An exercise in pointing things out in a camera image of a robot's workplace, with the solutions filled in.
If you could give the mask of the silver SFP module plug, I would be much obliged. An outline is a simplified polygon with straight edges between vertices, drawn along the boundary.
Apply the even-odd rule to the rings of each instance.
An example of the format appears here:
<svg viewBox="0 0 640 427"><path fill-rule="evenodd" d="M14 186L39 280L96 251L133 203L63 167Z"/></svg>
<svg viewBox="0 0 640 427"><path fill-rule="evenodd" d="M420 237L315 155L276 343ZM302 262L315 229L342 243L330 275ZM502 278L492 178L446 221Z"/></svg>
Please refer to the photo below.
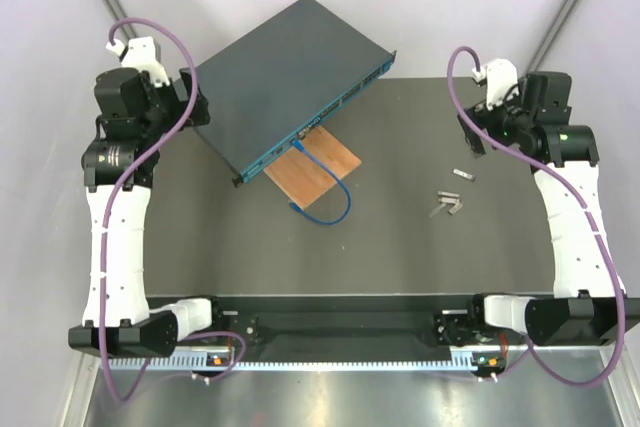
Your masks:
<svg viewBox="0 0 640 427"><path fill-rule="evenodd" d="M475 181L475 179L476 179L475 175L473 175L471 173L468 173L468 172L465 172L465 171L462 171L460 169L453 169L452 173L454 175L460 177L460 178L466 179L466 180L471 181L471 182Z"/></svg>

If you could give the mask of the dark blue network switch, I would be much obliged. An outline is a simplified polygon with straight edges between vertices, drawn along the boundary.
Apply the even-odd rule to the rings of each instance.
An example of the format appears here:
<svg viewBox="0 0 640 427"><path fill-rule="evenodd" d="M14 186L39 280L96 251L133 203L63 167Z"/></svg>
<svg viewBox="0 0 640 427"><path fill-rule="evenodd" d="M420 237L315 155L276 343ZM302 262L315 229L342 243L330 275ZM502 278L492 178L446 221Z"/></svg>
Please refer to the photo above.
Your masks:
<svg viewBox="0 0 640 427"><path fill-rule="evenodd" d="M197 131L240 186L384 75L395 57L317 0L297 0L198 66L210 121Z"/></svg>

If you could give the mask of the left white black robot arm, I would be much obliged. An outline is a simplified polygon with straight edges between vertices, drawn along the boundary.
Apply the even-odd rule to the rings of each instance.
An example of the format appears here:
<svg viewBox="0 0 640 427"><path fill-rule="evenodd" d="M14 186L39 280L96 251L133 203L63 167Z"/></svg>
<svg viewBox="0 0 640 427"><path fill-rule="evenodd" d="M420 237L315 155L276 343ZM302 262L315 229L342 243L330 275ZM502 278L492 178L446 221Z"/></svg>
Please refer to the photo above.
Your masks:
<svg viewBox="0 0 640 427"><path fill-rule="evenodd" d="M90 290L82 320L68 331L70 348L110 358L168 357L195 334L216 343L225 317L211 297L150 308L144 287L144 226L151 198L152 154L113 190L127 168L166 134L187 104L170 82L154 86L132 67L100 74L94 86L100 108L96 136L81 157L91 216Z"/></svg>

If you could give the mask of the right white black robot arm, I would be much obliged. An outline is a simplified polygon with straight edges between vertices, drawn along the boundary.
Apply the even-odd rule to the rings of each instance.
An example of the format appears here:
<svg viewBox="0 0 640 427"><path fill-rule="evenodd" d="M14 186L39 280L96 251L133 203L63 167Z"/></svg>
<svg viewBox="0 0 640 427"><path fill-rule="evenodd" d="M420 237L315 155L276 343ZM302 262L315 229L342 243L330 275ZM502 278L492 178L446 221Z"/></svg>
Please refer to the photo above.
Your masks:
<svg viewBox="0 0 640 427"><path fill-rule="evenodd" d="M571 77L483 68L474 80L486 99L459 122L475 156L485 153L478 129L504 147L537 161L531 172L546 209L554 258L553 294L537 298L478 294L466 321L469 335L487 343L503 329L537 346L603 346L618 336L614 288L600 251L606 233L598 196L599 153L591 128L570 122Z"/></svg>

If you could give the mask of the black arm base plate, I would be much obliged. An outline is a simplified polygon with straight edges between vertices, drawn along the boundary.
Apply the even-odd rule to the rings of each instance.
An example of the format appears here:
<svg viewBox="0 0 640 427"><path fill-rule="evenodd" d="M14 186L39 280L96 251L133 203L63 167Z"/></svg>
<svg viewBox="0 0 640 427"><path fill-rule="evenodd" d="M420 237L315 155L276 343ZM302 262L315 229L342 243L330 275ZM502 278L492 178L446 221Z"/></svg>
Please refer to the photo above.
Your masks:
<svg viewBox="0 0 640 427"><path fill-rule="evenodd" d="M504 346L511 336L472 321L464 294L217 296L212 325L180 345L238 345L247 355L353 355L381 350L416 356L449 346Z"/></svg>

